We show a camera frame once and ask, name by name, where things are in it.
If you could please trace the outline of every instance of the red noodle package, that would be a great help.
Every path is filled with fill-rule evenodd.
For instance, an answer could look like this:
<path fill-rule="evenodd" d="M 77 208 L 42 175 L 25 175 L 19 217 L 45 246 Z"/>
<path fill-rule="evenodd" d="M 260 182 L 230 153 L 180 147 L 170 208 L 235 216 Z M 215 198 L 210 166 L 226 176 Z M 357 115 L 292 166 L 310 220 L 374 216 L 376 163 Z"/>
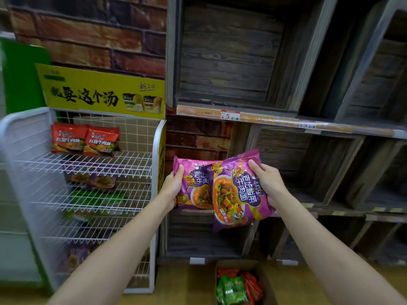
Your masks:
<path fill-rule="evenodd" d="M 273 208 L 248 161 L 260 165 L 258 149 L 206 166 L 214 208 L 214 231 L 273 215 Z"/>
<path fill-rule="evenodd" d="M 174 173 L 184 166 L 181 190 L 175 198 L 179 209 L 213 209 L 206 165 L 215 161 L 195 161 L 174 157 Z"/>

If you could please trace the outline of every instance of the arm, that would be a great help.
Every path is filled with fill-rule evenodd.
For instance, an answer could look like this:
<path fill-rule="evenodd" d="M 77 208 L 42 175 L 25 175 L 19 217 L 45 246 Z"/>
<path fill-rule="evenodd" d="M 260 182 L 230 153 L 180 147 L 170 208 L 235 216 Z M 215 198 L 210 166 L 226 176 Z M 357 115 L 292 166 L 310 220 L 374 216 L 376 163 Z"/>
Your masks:
<path fill-rule="evenodd" d="M 333 304 L 407 304 L 366 261 L 320 224 L 285 187 L 277 169 L 249 161 L 269 204 L 281 215 Z"/>
<path fill-rule="evenodd" d="M 180 191 L 182 165 L 135 218 L 97 248 L 64 282 L 48 305 L 116 304 Z"/>

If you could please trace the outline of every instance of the cardboard box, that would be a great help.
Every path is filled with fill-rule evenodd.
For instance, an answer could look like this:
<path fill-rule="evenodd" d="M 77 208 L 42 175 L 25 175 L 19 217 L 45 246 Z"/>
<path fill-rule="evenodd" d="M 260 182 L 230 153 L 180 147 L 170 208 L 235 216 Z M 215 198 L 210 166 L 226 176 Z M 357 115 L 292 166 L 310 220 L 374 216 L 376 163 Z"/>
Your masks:
<path fill-rule="evenodd" d="M 272 289 L 272 285 L 267 277 L 266 271 L 263 266 L 255 260 L 219 260 L 216 263 L 215 269 L 215 304 L 216 300 L 216 284 L 217 284 L 217 270 L 218 268 L 222 269 L 239 269 L 241 271 L 253 271 L 252 273 L 258 278 L 261 288 L 263 289 L 263 299 L 261 302 L 257 303 L 262 305 L 277 305 L 276 296 Z"/>

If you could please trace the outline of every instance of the forearm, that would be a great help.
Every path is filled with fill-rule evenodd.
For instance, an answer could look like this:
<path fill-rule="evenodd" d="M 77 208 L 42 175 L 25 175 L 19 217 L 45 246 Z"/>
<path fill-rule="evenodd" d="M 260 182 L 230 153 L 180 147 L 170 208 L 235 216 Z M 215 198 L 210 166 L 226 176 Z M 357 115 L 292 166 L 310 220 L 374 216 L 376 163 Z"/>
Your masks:
<path fill-rule="evenodd" d="M 406 304 L 378 272 L 339 241 L 292 195 L 277 211 L 333 304 Z"/>
<path fill-rule="evenodd" d="M 64 282 L 49 304 L 116 304 L 167 213 L 158 195 L 97 248 Z"/>

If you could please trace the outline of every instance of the hand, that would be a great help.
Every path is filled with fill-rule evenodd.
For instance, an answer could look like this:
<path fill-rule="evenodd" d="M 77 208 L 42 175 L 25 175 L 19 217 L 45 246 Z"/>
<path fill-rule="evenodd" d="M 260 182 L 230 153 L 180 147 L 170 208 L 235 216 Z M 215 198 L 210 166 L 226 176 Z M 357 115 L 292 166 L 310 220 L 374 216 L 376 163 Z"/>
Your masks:
<path fill-rule="evenodd" d="M 252 159 L 249 160 L 249 167 L 257 175 L 260 184 L 267 194 L 269 205 L 277 209 L 277 204 L 285 195 L 290 195 L 285 187 L 278 169 L 261 164 L 259 167 Z"/>
<path fill-rule="evenodd" d="M 174 175 L 174 171 L 171 171 L 169 175 L 165 178 L 164 184 L 160 190 L 160 196 L 168 203 L 168 212 L 174 208 L 175 197 L 180 192 L 182 175 L 184 174 L 184 166 L 180 165 L 178 167 L 177 173 Z"/>

